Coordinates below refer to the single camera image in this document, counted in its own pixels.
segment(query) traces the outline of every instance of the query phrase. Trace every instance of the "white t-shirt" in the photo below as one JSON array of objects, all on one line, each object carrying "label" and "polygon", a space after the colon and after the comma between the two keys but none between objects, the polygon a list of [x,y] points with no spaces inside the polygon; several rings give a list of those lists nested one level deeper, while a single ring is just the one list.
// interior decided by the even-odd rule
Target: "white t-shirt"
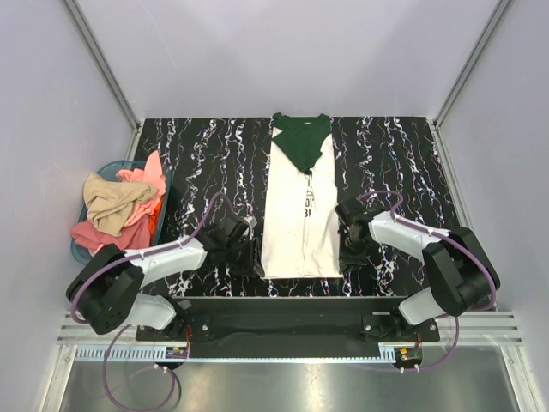
[{"label": "white t-shirt", "polygon": [[[274,128],[273,138],[280,133]],[[266,278],[341,277],[331,134],[321,152],[307,175],[271,142],[261,255]]]}]

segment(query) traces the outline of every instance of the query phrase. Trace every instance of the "black marble table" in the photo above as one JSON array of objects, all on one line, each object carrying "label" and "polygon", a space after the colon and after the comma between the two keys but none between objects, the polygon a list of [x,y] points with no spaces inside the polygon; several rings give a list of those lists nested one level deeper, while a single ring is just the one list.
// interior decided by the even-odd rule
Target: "black marble table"
[{"label": "black marble table", "polygon": [[[262,221],[271,118],[159,118],[143,126],[136,159],[158,149],[173,183],[160,242],[189,234],[207,201],[225,191],[241,215]],[[339,198],[369,190],[404,195],[398,213],[435,227],[458,226],[436,144],[425,118],[332,118]],[[395,199],[373,197],[390,206]],[[221,201],[213,217],[225,213]],[[427,286],[421,264],[381,245],[360,270],[342,279],[263,280],[230,276],[225,267],[176,273],[146,293],[182,296],[408,295]]]}]

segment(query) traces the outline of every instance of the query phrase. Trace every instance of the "white wall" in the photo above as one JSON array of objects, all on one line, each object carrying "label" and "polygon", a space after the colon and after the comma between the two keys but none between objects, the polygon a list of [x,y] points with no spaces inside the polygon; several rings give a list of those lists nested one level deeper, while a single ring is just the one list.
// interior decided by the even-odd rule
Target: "white wall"
[{"label": "white wall", "polygon": [[497,0],[79,0],[139,118],[419,115]]},{"label": "white wall", "polygon": [[69,229],[90,170],[130,139],[59,1],[0,7],[0,409],[35,411],[81,269]]},{"label": "white wall", "polygon": [[549,405],[549,32],[546,0],[515,2],[443,125],[474,230],[502,280]]}]

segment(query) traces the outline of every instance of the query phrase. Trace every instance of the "blue basket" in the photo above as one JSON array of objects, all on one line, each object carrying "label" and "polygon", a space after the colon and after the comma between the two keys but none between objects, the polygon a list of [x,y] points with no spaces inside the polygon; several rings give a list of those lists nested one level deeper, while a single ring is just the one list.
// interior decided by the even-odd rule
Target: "blue basket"
[{"label": "blue basket", "polygon": [[[119,182],[120,179],[117,178],[117,173],[122,169],[134,170],[135,168],[143,169],[145,167],[146,161],[113,161],[106,166],[103,166],[97,174],[103,179],[110,182]],[[164,215],[166,214],[166,205],[168,194],[170,193],[170,187],[172,187],[172,172],[166,166],[162,167],[164,176],[166,177],[166,193],[162,197],[162,209],[160,211],[160,216],[158,220],[158,225],[156,227],[156,233],[154,234],[154,240],[151,246],[158,245],[160,239],[160,231],[162,230],[162,223],[164,223]],[[78,217],[78,221],[85,221],[87,219],[87,207],[84,204],[82,206],[82,211]],[[72,256],[80,262],[81,264],[87,264],[92,258],[92,255],[89,254],[89,251],[80,245],[77,245],[75,240],[72,239],[70,242],[70,251]]]}]

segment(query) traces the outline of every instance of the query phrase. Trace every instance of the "pink cloth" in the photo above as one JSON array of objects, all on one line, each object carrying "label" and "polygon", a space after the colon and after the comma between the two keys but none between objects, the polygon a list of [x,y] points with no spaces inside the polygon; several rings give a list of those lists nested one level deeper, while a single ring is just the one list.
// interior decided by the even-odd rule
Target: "pink cloth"
[{"label": "pink cloth", "polygon": [[124,226],[135,225],[144,215],[151,215],[158,204],[160,198],[166,193],[166,178],[162,174],[162,164],[160,163],[160,154],[155,150],[147,159],[145,170],[121,170],[117,176],[123,182],[144,182],[158,189],[156,196],[147,203],[134,203],[134,209],[130,218]]},{"label": "pink cloth", "polygon": [[143,216],[135,225],[123,227],[121,235],[114,237],[97,230],[91,221],[76,223],[70,234],[75,238],[76,244],[87,248],[93,256],[104,245],[110,243],[124,249],[142,249],[149,247],[151,233],[148,231],[148,216]]}]

